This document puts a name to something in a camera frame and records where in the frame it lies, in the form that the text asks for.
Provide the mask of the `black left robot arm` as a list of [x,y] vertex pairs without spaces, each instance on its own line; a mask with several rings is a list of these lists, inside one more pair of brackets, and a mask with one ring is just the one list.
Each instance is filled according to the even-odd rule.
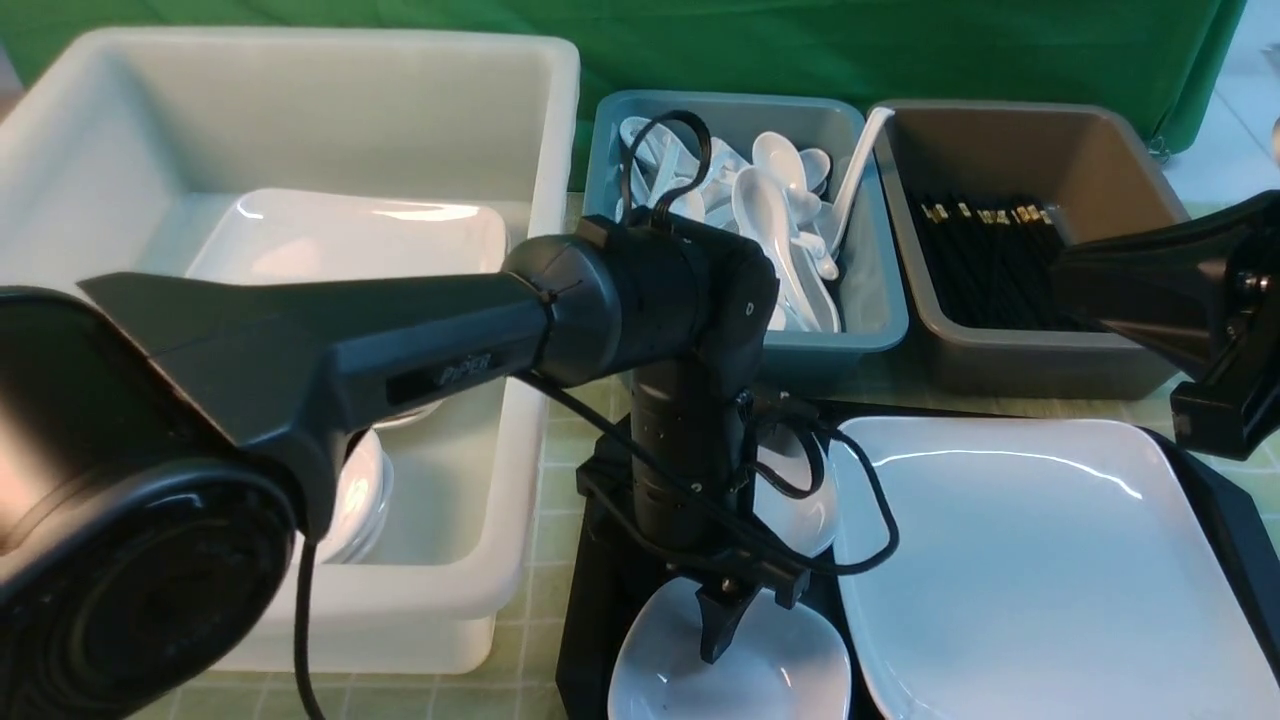
[[3,291],[3,716],[124,719],[223,660],[317,543],[376,424],[513,377],[631,372],[630,510],[669,565],[762,585],[750,384],[778,291],[760,246],[668,210],[585,217],[492,274],[221,284],[122,272]]

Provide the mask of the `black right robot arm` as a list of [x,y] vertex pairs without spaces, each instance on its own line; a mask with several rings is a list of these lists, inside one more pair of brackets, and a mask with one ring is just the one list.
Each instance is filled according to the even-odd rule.
[[1060,310],[1184,373],[1176,442],[1247,460],[1279,424],[1279,192],[1194,220],[1096,240],[1050,268]]

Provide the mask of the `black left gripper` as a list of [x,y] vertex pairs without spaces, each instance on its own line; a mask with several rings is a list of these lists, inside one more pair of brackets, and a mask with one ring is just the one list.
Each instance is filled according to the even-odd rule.
[[696,583],[699,656],[716,664],[750,603],[771,591],[794,607],[812,561],[785,547],[754,511],[758,486],[787,498],[810,491],[762,456],[763,437],[791,430],[812,466],[812,406],[781,391],[751,388],[726,401],[666,398],[634,386],[630,414],[609,425],[579,468],[588,532],[620,552],[625,543],[667,574]]

